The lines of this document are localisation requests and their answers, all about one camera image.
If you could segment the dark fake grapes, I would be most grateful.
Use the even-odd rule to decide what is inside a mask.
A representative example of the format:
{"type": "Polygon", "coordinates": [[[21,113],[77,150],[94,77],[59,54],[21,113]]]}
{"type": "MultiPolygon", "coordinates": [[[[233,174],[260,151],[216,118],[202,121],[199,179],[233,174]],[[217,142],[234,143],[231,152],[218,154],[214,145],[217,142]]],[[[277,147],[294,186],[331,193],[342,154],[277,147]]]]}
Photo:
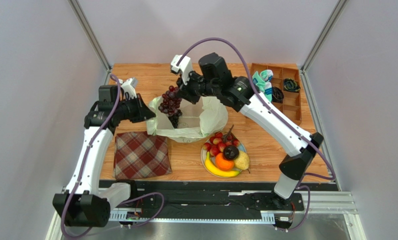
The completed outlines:
{"type": "Polygon", "coordinates": [[[178,128],[179,120],[183,115],[180,109],[182,98],[177,97],[178,90],[178,87],[170,85],[168,90],[162,94],[162,103],[158,106],[158,110],[167,116],[175,129],[178,128]]]}

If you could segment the white plastic bag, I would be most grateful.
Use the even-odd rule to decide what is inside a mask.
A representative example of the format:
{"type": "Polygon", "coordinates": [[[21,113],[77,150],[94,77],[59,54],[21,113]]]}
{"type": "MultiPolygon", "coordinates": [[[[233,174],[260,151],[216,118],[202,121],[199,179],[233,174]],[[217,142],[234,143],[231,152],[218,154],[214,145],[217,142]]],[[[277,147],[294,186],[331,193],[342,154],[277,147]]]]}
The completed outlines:
{"type": "Polygon", "coordinates": [[[169,118],[158,110],[162,102],[163,98],[159,96],[148,104],[149,109],[156,114],[155,118],[146,121],[149,135],[167,137],[178,143],[193,143],[223,130],[228,122],[226,107],[216,97],[206,96],[201,97],[196,104],[182,100],[182,115],[175,128],[169,118]]]}

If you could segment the red fake strawberry bunch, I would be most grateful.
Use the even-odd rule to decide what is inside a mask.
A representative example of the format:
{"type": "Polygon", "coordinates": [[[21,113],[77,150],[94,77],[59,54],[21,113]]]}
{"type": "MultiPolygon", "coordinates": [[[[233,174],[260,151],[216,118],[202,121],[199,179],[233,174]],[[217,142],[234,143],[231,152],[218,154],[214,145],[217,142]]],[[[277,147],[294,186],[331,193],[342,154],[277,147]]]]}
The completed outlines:
{"type": "Polygon", "coordinates": [[[227,131],[218,131],[211,135],[211,137],[202,145],[201,152],[209,153],[211,157],[216,157],[223,153],[227,146],[241,146],[240,140],[232,133],[234,125],[227,131]]]}

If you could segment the dark fake plum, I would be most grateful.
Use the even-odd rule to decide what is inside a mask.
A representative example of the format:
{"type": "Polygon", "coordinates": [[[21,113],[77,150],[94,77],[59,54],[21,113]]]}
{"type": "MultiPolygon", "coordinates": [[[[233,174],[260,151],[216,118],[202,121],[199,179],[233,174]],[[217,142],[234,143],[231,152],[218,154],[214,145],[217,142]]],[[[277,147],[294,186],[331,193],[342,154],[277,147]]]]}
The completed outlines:
{"type": "Polygon", "coordinates": [[[231,161],[234,161],[240,155],[240,151],[235,145],[226,146],[222,153],[226,160],[231,161]]]}

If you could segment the orange fake fruit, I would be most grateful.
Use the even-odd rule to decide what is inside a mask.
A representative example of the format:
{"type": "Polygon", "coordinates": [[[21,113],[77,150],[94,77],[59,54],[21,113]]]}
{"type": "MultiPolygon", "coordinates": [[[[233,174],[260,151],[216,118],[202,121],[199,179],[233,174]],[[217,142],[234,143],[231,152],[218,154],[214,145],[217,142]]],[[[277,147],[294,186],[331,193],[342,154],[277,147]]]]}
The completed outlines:
{"type": "Polygon", "coordinates": [[[218,169],[222,171],[231,171],[234,168],[235,163],[233,160],[226,159],[224,157],[224,154],[220,152],[218,155],[215,156],[215,165],[218,169]]]}

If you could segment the yellow fake banana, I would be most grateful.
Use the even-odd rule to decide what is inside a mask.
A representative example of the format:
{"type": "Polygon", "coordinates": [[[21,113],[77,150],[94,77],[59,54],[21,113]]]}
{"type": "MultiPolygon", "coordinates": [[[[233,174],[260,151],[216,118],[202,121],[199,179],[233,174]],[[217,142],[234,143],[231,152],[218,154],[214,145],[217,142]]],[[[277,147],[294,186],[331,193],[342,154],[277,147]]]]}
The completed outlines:
{"type": "Polygon", "coordinates": [[[219,169],[211,161],[211,157],[210,157],[210,153],[209,152],[206,153],[206,158],[205,158],[203,164],[204,164],[204,167],[207,169],[208,172],[210,172],[214,176],[217,176],[217,177],[220,177],[220,178],[233,178],[233,177],[238,176],[241,173],[241,171],[239,171],[239,170],[224,171],[224,170],[219,169]]]}

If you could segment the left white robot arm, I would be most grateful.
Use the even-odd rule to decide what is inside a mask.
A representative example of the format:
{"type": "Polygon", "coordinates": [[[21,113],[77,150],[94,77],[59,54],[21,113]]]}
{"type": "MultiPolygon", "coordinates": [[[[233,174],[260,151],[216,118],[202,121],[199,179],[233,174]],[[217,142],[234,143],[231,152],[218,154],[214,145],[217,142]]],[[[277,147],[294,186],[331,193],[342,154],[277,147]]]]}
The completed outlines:
{"type": "Polygon", "coordinates": [[[84,118],[80,156],[68,185],[52,205],[66,227],[105,227],[111,211],[128,200],[134,183],[114,183],[99,191],[106,151],[120,122],[140,123],[156,117],[130,83],[102,85],[98,100],[84,118]]]}

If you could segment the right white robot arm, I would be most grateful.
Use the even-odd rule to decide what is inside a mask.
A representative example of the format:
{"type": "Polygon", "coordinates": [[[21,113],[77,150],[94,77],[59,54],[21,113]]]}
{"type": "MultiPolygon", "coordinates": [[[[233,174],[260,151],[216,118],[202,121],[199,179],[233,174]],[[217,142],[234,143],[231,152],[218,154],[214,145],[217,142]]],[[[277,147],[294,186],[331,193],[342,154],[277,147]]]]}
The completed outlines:
{"type": "Polygon", "coordinates": [[[324,137],[302,129],[266,99],[258,88],[244,76],[233,76],[221,56],[210,53],[199,60],[201,73],[193,70],[187,56],[175,55],[170,63],[176,82],[177,96],[192,104],[201,97],[216,97],[224,106],[234,109],[255,123],[279,142],[286,157],[279,164],[281,175],[274,193],[289,199],[303,176],[324,137]]]}

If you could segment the red plaid cloth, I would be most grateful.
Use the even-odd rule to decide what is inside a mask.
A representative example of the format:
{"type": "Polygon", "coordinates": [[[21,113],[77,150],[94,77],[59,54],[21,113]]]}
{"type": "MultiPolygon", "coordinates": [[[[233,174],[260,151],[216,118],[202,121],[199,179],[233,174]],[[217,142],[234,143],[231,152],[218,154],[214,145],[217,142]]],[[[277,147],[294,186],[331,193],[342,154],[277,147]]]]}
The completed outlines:
{"type": "Polygon", "coordinates": [[[113,176],[140,180],[172,173],[167,138],[146,131],[118,133],[115,137],[113,176]]]}

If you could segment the blue and cream plate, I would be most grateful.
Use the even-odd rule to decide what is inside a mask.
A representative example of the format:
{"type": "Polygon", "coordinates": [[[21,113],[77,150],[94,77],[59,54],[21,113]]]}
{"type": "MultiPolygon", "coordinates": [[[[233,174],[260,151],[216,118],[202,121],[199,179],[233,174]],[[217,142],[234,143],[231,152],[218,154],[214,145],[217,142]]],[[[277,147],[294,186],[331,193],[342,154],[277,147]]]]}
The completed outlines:
{"type": "MultiPolygon", "coordinates": [[[[244,151],[245,153],[247,153],[247,151],[246,151],[246,149],[245,149],[245,147],[244,147],[244,145],[241,143],[241,146],[238,148],[238,150],[239,151],[244,151]]],[[[204,161],[205,161],[205,158],[206,158],[206,154],[207,153],[204,153],[204,152],[200,152],[200,157],[201,157],[201,162],[202,162],[202,164],[203,164],[203,166],[204,166],[204,161]]],[[[211,161],[215,164],[215,156],[210,156],[210,159],[211,159],[211,161]]],[[[243,171],[243,170],[240,170],[240,169],[238,169],[238,168],[236,168],[236,167],[234,167],[232,170],[236,170],[236,171],[243,171]]]]}

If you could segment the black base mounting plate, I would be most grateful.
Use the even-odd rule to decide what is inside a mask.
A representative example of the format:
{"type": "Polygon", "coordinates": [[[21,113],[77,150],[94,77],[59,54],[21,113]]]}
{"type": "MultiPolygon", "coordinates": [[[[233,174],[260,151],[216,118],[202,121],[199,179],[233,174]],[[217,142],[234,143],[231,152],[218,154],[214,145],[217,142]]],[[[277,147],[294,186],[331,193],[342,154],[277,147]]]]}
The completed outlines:
{"type": "Polygon", "coordinates": [[[170,220],[258,220],[262,211],[302,212],[307,192],[278,197],[273,182],[136,181],[131,198],[152,195],[121,204],[131,213],[170,220]]]}

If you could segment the brown wooden organizer tray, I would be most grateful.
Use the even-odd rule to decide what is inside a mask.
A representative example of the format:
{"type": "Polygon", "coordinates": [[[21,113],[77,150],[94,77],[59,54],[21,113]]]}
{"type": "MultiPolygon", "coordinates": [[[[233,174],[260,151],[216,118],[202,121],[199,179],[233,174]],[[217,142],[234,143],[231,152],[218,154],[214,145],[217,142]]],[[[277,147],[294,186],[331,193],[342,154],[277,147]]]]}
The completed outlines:
{"type": "Polygon", "coordinates": [[[299,70],[271,64],[252,63],[250,73],[272,70],[272,104],[295,124],[302,123],[299,70]]]}

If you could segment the aluminium frame rail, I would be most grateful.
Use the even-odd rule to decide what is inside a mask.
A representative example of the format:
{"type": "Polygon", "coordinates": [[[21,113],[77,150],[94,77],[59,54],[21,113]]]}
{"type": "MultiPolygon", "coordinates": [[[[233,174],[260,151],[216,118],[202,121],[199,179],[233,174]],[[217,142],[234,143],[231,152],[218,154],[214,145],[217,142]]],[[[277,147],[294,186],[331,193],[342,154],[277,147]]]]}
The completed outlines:
{"type": "Polygon", "coordinates": [[[137,181],[115,208],[97,197],[88,239],[351,239],[366,235],[353,195],[334,183],[304,183],[288,199],[273,182],[137,181]]]}

